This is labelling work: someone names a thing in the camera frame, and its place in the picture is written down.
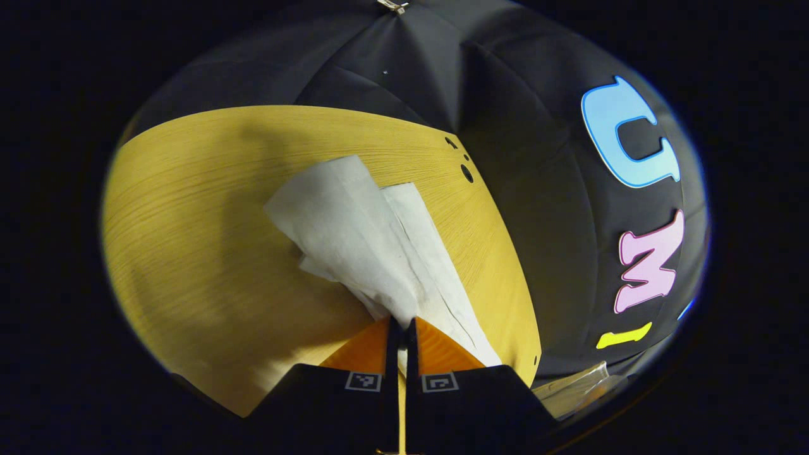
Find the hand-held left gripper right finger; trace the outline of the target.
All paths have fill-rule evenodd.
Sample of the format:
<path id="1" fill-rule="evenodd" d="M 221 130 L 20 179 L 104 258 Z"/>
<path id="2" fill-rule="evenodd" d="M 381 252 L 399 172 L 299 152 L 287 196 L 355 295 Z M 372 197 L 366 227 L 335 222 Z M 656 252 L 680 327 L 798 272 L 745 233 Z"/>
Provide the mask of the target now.
<path id="1" fill-rule="evenodd" d="M 513 368 L 486 367 L 440 329 L 414 318 L 406 332 L 408 454 L 544 453 L 558 428 Z"/>

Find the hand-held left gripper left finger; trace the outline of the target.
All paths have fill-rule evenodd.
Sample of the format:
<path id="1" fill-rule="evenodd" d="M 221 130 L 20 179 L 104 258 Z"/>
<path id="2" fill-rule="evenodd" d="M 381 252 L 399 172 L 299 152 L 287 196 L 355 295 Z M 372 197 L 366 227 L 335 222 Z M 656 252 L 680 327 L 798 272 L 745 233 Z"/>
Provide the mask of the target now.
<path id="1" fill-rule="evenodd" d="M 292 366 L 246 418 L 254 453 L 397 453 L 399 337 L 384 318 L 320 365 Z"/>

